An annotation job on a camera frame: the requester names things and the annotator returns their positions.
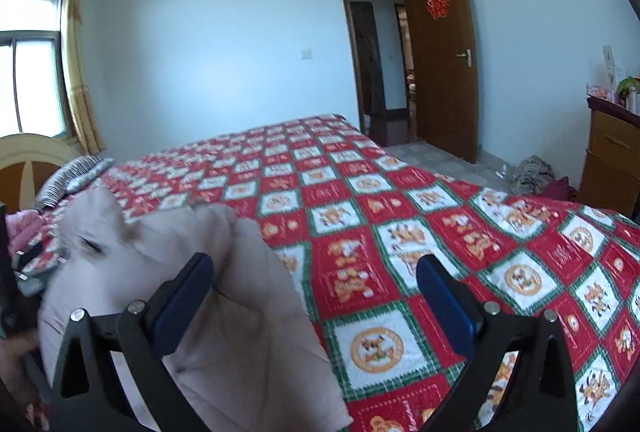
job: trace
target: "wooden cabinet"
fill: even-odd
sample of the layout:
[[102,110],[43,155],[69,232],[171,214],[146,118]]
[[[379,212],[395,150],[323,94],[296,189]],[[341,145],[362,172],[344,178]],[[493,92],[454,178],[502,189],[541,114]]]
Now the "wooden cabinet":
[[593,110],[578,202],[632,217],[640,196],[640,129]]

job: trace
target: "dresser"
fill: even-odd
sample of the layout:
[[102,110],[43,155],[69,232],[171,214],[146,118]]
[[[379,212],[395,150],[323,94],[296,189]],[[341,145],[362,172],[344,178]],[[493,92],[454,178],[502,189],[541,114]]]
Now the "dresser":
[[589,98],[591,131],[578,202],[631,218],[640,197],[640,117]]

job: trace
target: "yellow curtain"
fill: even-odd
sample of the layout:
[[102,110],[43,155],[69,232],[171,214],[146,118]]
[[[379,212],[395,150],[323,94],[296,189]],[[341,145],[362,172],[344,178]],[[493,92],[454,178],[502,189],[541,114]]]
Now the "yellow curtain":
[[104,144],[95,123],[89,89],[84,80],[84,64],[80,44],[81,0],[62,0],[62,64],[65,74],[66,96],[71,117],[76,128],[82,150],[87,154],[98,154]]

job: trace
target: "metal screw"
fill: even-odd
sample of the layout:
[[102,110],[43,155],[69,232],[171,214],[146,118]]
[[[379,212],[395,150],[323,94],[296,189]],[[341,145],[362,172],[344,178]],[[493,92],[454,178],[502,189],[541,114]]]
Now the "metal screw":
[[82,309],[81,307],[71,311],[71,320],[73,320],[74,322],[79,322],[83,318],[84,318],[84,309]]
[[138,313],[142,313],[145,310],[145,307],[146,304],[142,300],[134,300],[127,306],[127,311],[137,315]]
[[553,323],[556,320],[558,320],[558,313],[556,313],[552,309],[545,309],[545,312],[543,313],[543,315],[551,323]]
[[490,315],[497,315],[498,313],[500,313],[500,304],[498,304],[497,302],[493,302],[492,300],[490,300],[489,302],[485,302],[482,307]]

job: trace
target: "cartoon print blanket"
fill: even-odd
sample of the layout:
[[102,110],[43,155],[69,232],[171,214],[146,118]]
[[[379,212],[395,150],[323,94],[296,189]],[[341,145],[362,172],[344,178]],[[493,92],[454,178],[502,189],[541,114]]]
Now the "cartoon print blanket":
[[[464,365],[418,293],[425,253],[481,301],[522,315],[558,312],[581,430],[602,416],[640,353],[640,227],[411,167],[337,115],[151,154],[97,184],[129,221],[196,201],[256,219],[332,361],[351,432],[417,430]],[[29,269],[58,259],[52,236],[73,199],[47,215],[46,253]],[[491,419],[515,361],[505,356],[478,425]]]

